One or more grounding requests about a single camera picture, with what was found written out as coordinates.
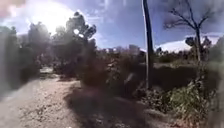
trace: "tree trunk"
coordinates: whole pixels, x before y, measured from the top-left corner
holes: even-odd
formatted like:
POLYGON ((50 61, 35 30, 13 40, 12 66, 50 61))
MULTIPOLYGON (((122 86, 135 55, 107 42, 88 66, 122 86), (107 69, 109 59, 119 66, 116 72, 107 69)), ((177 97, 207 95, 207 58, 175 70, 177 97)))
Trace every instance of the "tree trunk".
POLYGON ((142 0, 143 6, 143 14, 145 20, 145 33, 146 33, 146 46, 147 46, 147 54, 146 54, 146 64, 147 64, 147 77, 146 77, 146 88, 152 86, 152 70, 153 70, 153 45, 152 45, 152 28, 151 21, 149 16, 148 4, 147 0, 142 0))
POLYGON ((200 29, 199 28, 196 28, 195 29, 196 31, 196 51, 197 51, 197 58, 198 58, 198 61, 201 62, 202 61, 202 47, 201 47, 201 36, 200 36, 200 29))

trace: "tree branch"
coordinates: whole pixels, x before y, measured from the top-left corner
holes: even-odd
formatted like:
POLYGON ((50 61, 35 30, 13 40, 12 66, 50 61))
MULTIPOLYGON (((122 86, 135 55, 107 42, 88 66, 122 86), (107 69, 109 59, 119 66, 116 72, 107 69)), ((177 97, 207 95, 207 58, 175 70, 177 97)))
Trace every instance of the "tree branch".
POLYGON ((191 4, 189 3, 189 0, 185 0, 187 6, 188 6, 188 9, 189 9, 189 12, 190 12, 190 17, 191 17, 191 20, 193 21, 194 25, 197 26, 197 23, 196 21, 194 20, 194 13, 193 13, 193 10, 192 10, 192 7, 191 7, 191 4))
POLYGON ((173 28, 175 26, 183 26, 183 25, 188 25, 184 20, 179 19, 176 21, 168 21, 167 23, 165 23, 165 28, 173 28))
POLYGON ((209 19, 212 15, 214 14, 214 12, 211 11, 211 9, 208 9, 208 11, 204 14, 204 16, 202 16, 201 21, 198 24, 198 27, 201 28, 202 24, 209 19))
POLYGON ((175 10, 175 8, 173 8, 171 11, 169 11, 171 14, 175 15, 175 16, 178 16, 179 18, 181 18, 184 22, 186 22, 186 24, 195 29, 194 25, 191 24, 190 21, 187 20, 187 18, 185 18, 183 15, 181 15, 178 11, 175 10))

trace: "sun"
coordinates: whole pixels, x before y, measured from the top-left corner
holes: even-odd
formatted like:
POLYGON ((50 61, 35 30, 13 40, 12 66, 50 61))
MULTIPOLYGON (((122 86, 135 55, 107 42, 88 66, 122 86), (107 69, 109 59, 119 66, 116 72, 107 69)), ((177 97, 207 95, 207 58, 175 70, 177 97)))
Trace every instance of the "sun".
POLYGON ((74 14, 68 7, 53 1, 37 4, 34 11, 31 21, 42 22, 51 34, 55 33, 57 27, 65 26, 66 21, 74 14))

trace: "dirt path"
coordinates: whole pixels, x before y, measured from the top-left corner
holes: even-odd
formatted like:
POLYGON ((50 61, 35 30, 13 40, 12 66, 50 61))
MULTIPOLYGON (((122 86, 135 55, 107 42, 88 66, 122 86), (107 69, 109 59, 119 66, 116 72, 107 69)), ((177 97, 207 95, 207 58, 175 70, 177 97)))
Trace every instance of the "dirt path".
POLYGON ((57 78, 28 83, 0 102, 0 128, 169 126, 163 116, 153 114, 152 111, 146 112, 146 116, 138 117, 133 104, 128 101, 102 95, 103 99, 97 96, 93 98, 94 96, 87 95, 88 92, 71 92, 71 88, 80 88, 80 83, 58 82, 57 78))
POLYGON ((35 80, 0 103, 0 128, 76 127, 73 114, 63 100, 76 82, 35 80))

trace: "shrub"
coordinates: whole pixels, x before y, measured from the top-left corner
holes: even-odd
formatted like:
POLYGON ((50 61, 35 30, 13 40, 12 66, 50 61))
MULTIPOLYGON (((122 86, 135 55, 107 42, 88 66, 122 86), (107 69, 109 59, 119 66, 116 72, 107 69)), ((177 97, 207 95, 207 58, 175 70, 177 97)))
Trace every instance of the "shrub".
POLYGON ((210 96, 206 97, 202 81, 192 81, 187 87, 174 89, 168 93, 169 105, 177 117, 196 126, 206 119, 211 94, 210 92, 210 96))
POLYGON ((145 96, 141 98, 141 103, 147 105, 150 109, 155 109, 166 113, 169 110, 167 95, 156 89, 145 91, 145 96))

